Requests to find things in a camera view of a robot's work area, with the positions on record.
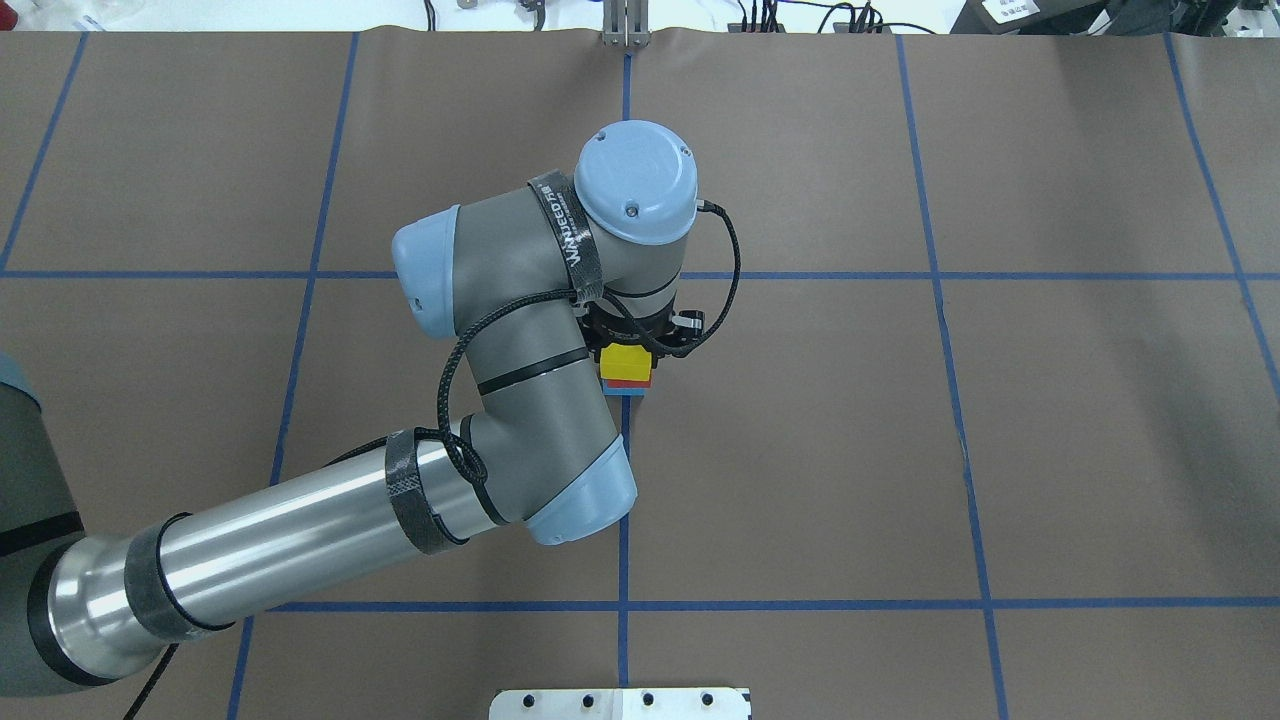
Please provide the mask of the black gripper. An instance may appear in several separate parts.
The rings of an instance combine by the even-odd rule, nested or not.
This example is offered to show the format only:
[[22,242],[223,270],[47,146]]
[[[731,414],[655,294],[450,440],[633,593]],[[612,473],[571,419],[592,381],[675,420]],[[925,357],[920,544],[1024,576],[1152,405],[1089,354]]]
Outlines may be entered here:
[[595,363],[600,363],[604,350],[613,345],[643,347],[650,352],[654,342],[667,348],[678,346],[676,341],[678,331],[672,322],[673,299],[652,314],[631,313],[630,316],[623,314],[620,306],[628,311],[632,307],[621,296],[614,299],[617,304],[612,304],[608,297],[588,304],[582,314],[582,340]]

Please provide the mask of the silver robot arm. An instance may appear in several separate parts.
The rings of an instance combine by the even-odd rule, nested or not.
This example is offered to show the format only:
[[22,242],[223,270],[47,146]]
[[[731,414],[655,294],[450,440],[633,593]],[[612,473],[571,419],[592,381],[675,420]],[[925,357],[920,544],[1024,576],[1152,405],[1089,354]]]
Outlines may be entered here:
[[675,310],[710,209],[689,141],[652,120],[591,136],[570,170],[398,229],[422,409],[319,469],[142,530],[87,532],[24,368],[3,356],[3,697],[96,689],[172,647],[407,559],[525,527],[541,544],[637,496],[602,388],[611,346],[660,357],[716,323]]

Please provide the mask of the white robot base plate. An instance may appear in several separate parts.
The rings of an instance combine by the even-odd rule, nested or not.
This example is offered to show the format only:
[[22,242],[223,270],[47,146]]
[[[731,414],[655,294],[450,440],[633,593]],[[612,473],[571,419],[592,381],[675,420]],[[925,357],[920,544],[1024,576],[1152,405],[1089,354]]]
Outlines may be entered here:
[[511,689],[489,719],[751,719],[750,691],[732,687]]

